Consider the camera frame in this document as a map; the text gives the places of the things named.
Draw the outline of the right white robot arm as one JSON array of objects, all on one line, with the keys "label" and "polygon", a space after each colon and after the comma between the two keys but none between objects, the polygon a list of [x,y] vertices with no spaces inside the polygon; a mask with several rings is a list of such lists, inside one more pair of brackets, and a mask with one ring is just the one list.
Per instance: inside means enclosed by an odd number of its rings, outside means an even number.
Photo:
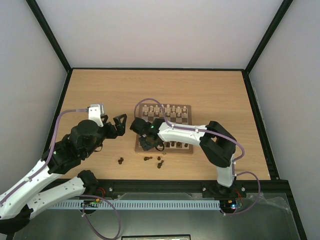
[{"label": "right white robot arm", "polygon": [[156,118],[153,122],[136,117],[130,126],[144,151],[168,142],[185,143],[202,149],[208,161],[216,166],[218,191],[229,196],[234,183],[234,154],[237,141],[218,122],[207,125],[185,125]]}]

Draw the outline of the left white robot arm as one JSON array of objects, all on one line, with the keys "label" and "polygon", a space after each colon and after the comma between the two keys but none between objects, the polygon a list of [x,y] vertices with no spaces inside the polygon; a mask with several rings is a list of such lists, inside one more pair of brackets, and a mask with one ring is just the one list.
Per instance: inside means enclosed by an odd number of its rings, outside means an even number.
[{"label": "left white robot arm", "polygon": [[0,196],[0,221],[12,224],[15,221],[29,221],[39,213],[63,200],[93,194],[98,180],[90,170],[83,170],[67,182],[45,190],[53,181],[77,167],[106,139],[123,136],[127,115],[100,118],[102,125],[92,119],[85,119],[74,126],[69,134],[56,142],[53,152],[46,151],[34,168],[10,190]]}]

